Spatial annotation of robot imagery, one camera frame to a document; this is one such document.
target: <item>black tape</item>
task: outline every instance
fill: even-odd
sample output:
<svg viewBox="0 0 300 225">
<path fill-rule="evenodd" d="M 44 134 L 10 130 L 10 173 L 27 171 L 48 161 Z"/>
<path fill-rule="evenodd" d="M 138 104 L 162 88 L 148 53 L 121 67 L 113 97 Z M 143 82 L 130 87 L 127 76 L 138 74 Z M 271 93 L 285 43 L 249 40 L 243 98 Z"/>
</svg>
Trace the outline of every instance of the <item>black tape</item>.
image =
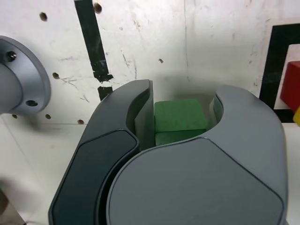
<svg viewBox="0 0 300 225">
<path fill-rule="evenodd" d="M 113 76 L 108 72 L 93 2 L 92 0 L 75 0 L 75 7 L 94 77 L 100 82 L 109 81 Z"/>
<path fill-rule="evenodd" d="M 259 99 L 274 110 L 289 45 L 300 44 L 300 23 L 273 26 Z M 293 123 L 290 109 L 276 109 L 282 123 Z"/>
<path fill-rule="evenodd" d="M 113 91 L 112 87 L 98 87 L 100 100 L 102 101 L 106 96 L 112 93 L 112 91 Z"/>
</svg>

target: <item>gray cylindrical mount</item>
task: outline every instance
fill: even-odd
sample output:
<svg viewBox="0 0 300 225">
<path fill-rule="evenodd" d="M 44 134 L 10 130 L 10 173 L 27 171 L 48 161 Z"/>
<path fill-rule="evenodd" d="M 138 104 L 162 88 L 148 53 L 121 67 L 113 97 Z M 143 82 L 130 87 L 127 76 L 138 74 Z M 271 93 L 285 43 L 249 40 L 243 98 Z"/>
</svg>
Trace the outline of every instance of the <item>gray cylindrical mount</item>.
<svg viewBox="0 0 300 225">
<path fill-rule="evenodd" d="M 22 87 L 15 74 L 0 64 L 0 114 L 15 108 L 22 100 Z"/>
<path fill-rule="evenodd" d="M 35 114 L 50 96 L 50 80 L 37 57 L 21 43 L 0 36 L 0 114 Z"/>
</svg>

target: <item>green block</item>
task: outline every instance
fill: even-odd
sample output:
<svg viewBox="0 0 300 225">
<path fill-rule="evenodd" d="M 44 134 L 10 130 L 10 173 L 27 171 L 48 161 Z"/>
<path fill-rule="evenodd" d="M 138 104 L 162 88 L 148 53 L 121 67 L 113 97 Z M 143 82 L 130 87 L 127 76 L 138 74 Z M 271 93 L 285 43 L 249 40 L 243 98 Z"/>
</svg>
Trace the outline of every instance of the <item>green block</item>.
<svg viewBox="0 0 300 225">
<path fill-rule="evenodd" d="M 201 104 L 196 99 L 156 102 L 154 114 L 156 133 L 207 127 Z"/>
<path fill-rule="evenodd" d="M 174 142 L 183 141 L 192 137 L 206 132 L 205 129 L 202 130 L 182 130 L 182 131 L 171 131 L 171 132 L 161 132 L 155 134 L 155 144 L 156 146 L 163 144 L 170 144 Z"/>
</svg>

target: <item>pegboard hole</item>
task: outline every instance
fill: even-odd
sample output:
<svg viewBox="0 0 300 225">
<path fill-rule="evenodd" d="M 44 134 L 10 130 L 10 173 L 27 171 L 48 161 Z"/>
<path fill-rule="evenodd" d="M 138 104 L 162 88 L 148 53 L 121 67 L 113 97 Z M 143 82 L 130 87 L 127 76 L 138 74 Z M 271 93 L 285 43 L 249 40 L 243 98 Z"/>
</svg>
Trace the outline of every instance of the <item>pegboard hole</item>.
<svg viewBox="0 0 300 225">
<path fill-rule="evenodd" d="M 39 18 L 41 18 L 42 21 L 47 21 L 47 19 L 48 19 L 46 13 L 40 13 Z"/>
<path fill-rule="evenodd" d="M 83 120 L 78 120 L 77 123 L 78 124 L 84 124 L 84 121 Z"/>
<path fill-rule="evenodd" d="M 9 51 L 6 53 L 6 60 L 8 62 L 12 62 L 17 58 L 17 54 L 13 51 Z"/>
<path fill-rule="evenodd" d="M 102 12 L 102 6 L 99 3 L 94 3 L 94 10 L 97 14 Z"/>
<path fill-rule="evenodd" d="M 60 78 L 60 76 L 58 75 L 58 73 L 53 73 L 52 76 L 56 80 L 58 80 Z"/>
<path fill-rule="evenodd" d="M 26 105 L 34 107 L 34 106 L 37 106 L 38 103 L 36 101 L 33 101 L 33 100 L 28 100 L 28 101 L 26 101 Z"/>
</svg>

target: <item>gray plastic housing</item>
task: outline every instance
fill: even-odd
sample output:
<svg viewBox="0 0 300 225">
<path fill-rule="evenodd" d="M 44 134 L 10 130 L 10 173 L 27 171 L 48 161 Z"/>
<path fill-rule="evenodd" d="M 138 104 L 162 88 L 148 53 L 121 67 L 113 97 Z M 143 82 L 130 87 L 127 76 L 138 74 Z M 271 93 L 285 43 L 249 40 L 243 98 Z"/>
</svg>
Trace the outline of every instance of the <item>gray plastic housing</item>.
<svg viewBox="0 0 300 225">
<path fill-rule="evenodd" d="M 49 223 L 283 225 L 287 169 L 280 120 L 232 86 L 217 90 L 212 110 L 218 124 L 211 130 L 154 147 L 152 83 L 115 90 L 82 135 Z"/>
<path fill-rule="evenodd" d="M 182 142 L 139 153 L 119 171 L 108 225 L 283 225 L 285 135 L 275 113 L 250 92 L 222 86 L 218 124 Z"/>
<path fill-rule="evenodd" d="M 106 224 L 106 198 L 118 170 L 139 146 L 155 146 L 152 82 L 133 81 L 101 101 L 95 109 L 49 209 L 51 225 Z M 141 137 L 135 127 L 153 121 Z"/>
</svg>

